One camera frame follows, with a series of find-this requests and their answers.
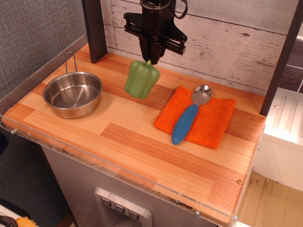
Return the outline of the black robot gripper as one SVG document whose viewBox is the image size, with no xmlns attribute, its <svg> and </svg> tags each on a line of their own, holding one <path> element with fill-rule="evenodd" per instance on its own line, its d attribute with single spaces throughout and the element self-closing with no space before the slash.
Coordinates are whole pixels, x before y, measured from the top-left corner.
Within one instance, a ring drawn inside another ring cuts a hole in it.
<svg viewBox="0 0 303 227">
<path fill-rule="evenodd" d="M 151 59 L 152 65 L 158 63 L 165 50 L 180 55 L 185 51 L 187 36 L 176 27 L 174 19 L 182 19 L 187 8 L 179 17 L 175 10 L 175 5 L 142 5 L 142 13 L 124 13 L 125 31 L 139 37 L 142 57 L 145 61 Z"/>
</svg>

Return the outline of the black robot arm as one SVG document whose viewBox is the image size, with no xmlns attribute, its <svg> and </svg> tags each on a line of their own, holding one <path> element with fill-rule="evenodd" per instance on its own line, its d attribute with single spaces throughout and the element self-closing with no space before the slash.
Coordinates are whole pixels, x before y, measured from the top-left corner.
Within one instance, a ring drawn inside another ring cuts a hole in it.
<svg viewBox="0 0 303 227">
<path fill-rule="evenodd" d="M 188 11 L 187 1 L 181 15 L 176 14 L 175 0 L 141 0 L 141 13 L 124 13 L 125 31 L 139 38 L 142 57 L 156 65 L 166 50 L 182 55 L 187 36 L 174 23 Z"/>
</svg>

